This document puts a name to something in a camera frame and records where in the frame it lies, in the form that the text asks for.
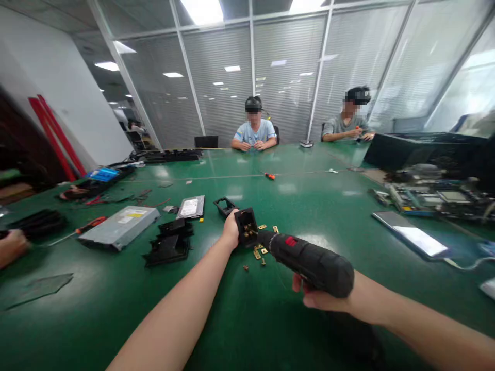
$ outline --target light blue t-shirt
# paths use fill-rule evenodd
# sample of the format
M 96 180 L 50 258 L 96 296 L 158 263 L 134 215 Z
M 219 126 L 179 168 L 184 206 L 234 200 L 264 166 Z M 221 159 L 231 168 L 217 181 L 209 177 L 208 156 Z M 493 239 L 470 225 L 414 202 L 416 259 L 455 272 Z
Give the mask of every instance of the light blue t-shirt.
M 266 142 L 273 137 L 277 137 L 273 124 L 271 121 L 265 119 L 261 119 L 258 132 L 254 132 L 249 121 L 246 121 L 244 124 L 239 126 L 239 129 L 237 129 L 237 132 L 234 135 L 234 139 L 237 139 L 241 143 L 247 142 L 251 144 L 251 146 L 254 146 L 256 141 L 261 140 Z

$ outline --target hand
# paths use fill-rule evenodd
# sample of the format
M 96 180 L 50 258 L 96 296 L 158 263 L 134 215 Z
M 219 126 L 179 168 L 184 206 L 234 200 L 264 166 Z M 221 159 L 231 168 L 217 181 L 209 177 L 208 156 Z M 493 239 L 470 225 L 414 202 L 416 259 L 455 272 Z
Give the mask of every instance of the hand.
M 370 142 L 373 140 L 374 137 L 375 137 L 375 133 L 366 133 L 362 138 L 365 141 Z
M 239 146 L 240 150 L 243 151 L 243 152 L 246 152 L 246 151 L 249 151 L 251 149 L 251 144 L 247 143 L 247 142 L 243 142 L 240 144 Z
M 223 226 L 222 236 L 220 238 L 225 239 L 232 243 L 232 250 L 234 250 L 239 244 L 239 228 L 237 228 L 236 219 L 234 218 L 234 214 L 238 212 L 239 209 L 234 209 L 228 215 L 227 220 Z
M 294 273 L 292 289 L 299 292 L 301 285 L 301 276 Z M 306 284 L 303 290 L 303 303 L 308 308 L 346 312 L 361 321 L 375 325 L 386 322 L 389 303 L 396 295 L 358 271 L 354 271 L 354 288 L 347 298 L 335 298 L 324 291 L 312 290 Z
M 362 129 L 359 128 L 359 129 L 352 129 L 352 130 L 349 130 L 347 131 L 347 136 L 350 137 L 350 138 L 354 138 L 354 137 L 358 137 L 361 135 L 362 133 Z
M 30 243 L 24 233 L 14 229 L 0 240 L 0 269 L 6 267 L 27 252 Z
M 264 143 L 263 141 L 256 141 L 256 143 L 254 144 L 254 147 L 257 149 L 257 150 L 264 150 L 265 147 L 264 147 Z

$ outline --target red pole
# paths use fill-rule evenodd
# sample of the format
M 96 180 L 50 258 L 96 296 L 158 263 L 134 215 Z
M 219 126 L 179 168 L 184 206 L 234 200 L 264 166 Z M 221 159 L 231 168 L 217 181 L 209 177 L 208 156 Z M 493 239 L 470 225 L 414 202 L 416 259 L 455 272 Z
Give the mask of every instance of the red pole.
M 79 157 L 77 156 L 76 152 L 72 148 L 71 143 L 68 141 L 67 137 L 65 136 L 62 128 L 60 127 L 59 123 L 57 122 L 57 119 L 53 115 L 53 112 L 49 105 L 46 103 L 45 98 L 41 94 L 38 94 L 38 99 L 41 102 L 41 105 L 44 107 L 47 115 L 48 115 L 48 123 L 51 125 L 53 131 L 57 135 L 58 139 L 62 143 L 63 147 L 65 148 L 65 151 L 67 151 L 67 154 L 71 158 L 72 162 L 76 166 L 77 170 L 83 177 L 86 174 L 86 171 L 84 170 L 83 164 L 81 164 L 81 161 L 79 160 Z
M 47 120 L 46 113 L 43 110 L 43 107 L 41 106 L 40 102 L 36 98 L 29 98 L 29 103 L 31 103 L 32 108 L 34 109 L 36 116 L 40 119 L 41 126 L 43 126 L 43 129 L 45 130 L 46 136 L 48 137 L 49 142 L 52 145 L 52 148 L 55 151 L 55 154 L 58 157 L 58 160 L 60 161 L 60 164 L 62 165 L 62 168 L 67 175 L 69 181 L 73 182 L 76 181 L 76 177 L 72 173 L 71 167 L 69 166 L 69 163 L 67 162 L 67 159 L 63 155 L 62 150 L 60 149 L 57 140 L 55 139 L 52 131 L 50 130 L 50 126 L 47 124 L 45 120 Z

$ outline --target person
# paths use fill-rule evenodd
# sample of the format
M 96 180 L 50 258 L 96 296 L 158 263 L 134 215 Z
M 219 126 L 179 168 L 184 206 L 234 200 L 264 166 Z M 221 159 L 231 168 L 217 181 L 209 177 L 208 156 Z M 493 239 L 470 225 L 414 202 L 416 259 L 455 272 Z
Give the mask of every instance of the person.
M 134 330 L 108 370 L 183 369 L 203 331 L 239 231 L 234 209 L 222 235 L 199 263 Z M 386 327 L 441 370 L 495 369 L 495 340 L 399 295 L 355 271 L 354 288 L 344 299 L 312 291 L 294 275 L 292 288 L 304 291 L 308 308 L 350 313 Z
M 127 127 L 129 128 L 129 131 L 136 131 L 141 136 L 146 133 L 146 130 L 143 129 L 142 124 L 139 121 L 135 121 L 133 119 L 129 119 Z
M 245 109 L 248 121 L 239 126 L 230 146 L 246 152 L 251 147 L 262 151 L 277 145 L 277 135 L 273 124 L 261 118 L 261 98 L 250 96 L 246 100 Z
M 9 234 L 0 240 L 0 269 L 24 255 L 28 247 L 29 242 L 21 230 L 9 231 Z
M 365 119 L 356 116 L 360 106 L 367 105 L 370 99 L 370 89 L 367 86 L 349 89 L 345 94 L 342 112 L 324 123 L 322 141 L 335 142 L 361 135 L 365 141 L 372 140 L 375 133 L 370 131 Z

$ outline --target white wall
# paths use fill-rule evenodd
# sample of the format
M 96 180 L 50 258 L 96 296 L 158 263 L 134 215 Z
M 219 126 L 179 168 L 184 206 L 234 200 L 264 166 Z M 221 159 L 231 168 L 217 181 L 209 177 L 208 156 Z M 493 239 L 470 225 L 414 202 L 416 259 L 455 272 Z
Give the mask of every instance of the white wall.
M 122 161 L 132 147 L 66 33 L 0 6 L 0 85 L 38 124 L 41 94 L 87 171 Z

